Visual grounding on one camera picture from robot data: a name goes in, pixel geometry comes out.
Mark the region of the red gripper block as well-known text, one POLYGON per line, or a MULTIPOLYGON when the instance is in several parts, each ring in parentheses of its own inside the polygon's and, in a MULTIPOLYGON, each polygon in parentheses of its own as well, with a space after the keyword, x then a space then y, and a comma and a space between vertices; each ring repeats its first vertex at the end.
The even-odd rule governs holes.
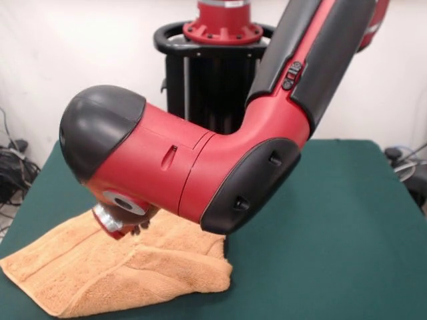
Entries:
POLYGON ((132 235, 139 235, 140 229, 148 229, 150 226, 150 220, 144 221, 136 226, 125 225, 121 221, 115 219, 104 208, 93 208, 91 211, 101 229, 115 240, 122 239, 130 232, 132 235))

